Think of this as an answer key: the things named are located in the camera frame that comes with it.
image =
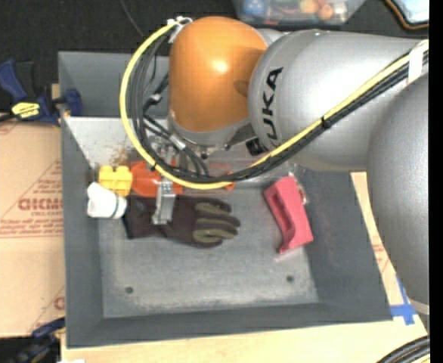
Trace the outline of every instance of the gray tray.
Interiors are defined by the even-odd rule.
[[[102,346],[219,334],[390,320],[386,293],[351,177],[287,164],[213,195],[242,221],[211,250],[162,238],[129,240],[121,221],[86,214],[99,164],[131,145],[119,120],[119,82],[129,56],[59,53],[60,90],[77,88],[84,116],[62,125],[67,346]],[[159,58],[158,75],[167,60]],[[166,98],[154,116],[166,115]],[[226,159],[253,158],[244,146]],[[262,192],[288,170],[305,189],[314,242],[280,255],[282,237]]]

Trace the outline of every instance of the work glove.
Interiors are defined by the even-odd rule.
[[[194,247],[215,247],[238,234],[240,221],[230,214],[231,206],[223,200],[178,195],[172,220],[166,225],[151,221],[156,199],[137,194],[127,196],[124,223],[129,238],[163,236]]]

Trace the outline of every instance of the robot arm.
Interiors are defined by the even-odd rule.
[[[249,178],[260,173],[258,165],[277,165],[289,155],[314,170],[366,170],[382,241],[415,309],[427,316],[428,42],[316,29],[257,33],[226,18],[198,24],[213,21],[218,26],[208,31],[197,20],[188,24],[170,54],[169,118],[184,139],[179,146],[220,148],[249,123],[270,153],[248,169],[219,177],[172,171],[143,143],[144,136],[139,140],[130,129],[125,111],[143,45],[126,69],[120,93],[121,118],[139,153],[161,175],[202,190]],[[194,80],[200,64],[201,85]],[[200,90],[211,101],[191,93]],[[209,115],[213,122],[204,119]],[[310,144],[294,150],[303,140]]]
[[[429,331],[429,67],[419,47],[413,39],[319,30],[291,33],[259,61],[248,105],[256,135],[272,150],[410,52],[410,64],[418,72],[414,82],[408,84],[415,68],[410,65],[401,79],[292,160],[313,170],[367,171],[382,241]]]

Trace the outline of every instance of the pink block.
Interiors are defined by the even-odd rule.
[[[304,246],[314,240],[297,180],[288,175],[264,191],[264,197],[282,231],[279,253]]]

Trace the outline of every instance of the cardboard box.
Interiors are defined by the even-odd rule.
[[[60,129],[0,123],[0,338],[64,316]]]

